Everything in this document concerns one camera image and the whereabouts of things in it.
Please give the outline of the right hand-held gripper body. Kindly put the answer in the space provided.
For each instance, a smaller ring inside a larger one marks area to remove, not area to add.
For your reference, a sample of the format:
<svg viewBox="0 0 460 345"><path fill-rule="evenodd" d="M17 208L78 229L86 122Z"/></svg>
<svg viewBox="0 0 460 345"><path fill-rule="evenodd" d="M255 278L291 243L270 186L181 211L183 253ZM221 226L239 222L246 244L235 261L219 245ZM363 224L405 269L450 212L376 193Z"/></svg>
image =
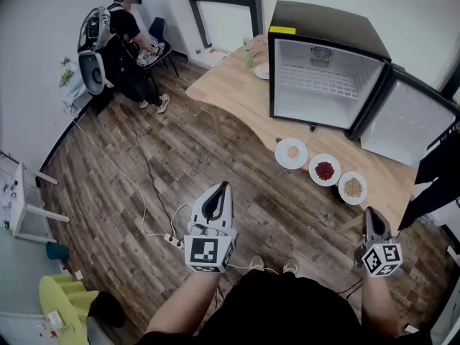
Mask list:
<svg viewBox="0 0 460 345"><path fill-rule="evenodd" d="M390 276L402 263L399 243L362 244L354 253L354 266L364 267L370 277Z"/></svg>

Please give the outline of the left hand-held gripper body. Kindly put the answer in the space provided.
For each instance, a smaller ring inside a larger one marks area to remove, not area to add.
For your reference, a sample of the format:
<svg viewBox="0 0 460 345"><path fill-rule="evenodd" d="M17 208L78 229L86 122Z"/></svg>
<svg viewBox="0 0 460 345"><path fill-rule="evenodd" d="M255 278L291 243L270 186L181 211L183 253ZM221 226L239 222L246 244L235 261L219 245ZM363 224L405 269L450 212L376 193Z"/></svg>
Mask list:
<svg viewBox="0 0 460 345"><path fill-rule="evenodd" d="M184 236L185 265L194 272L224 273L236 248L233 228L190 222Z"/></svg>

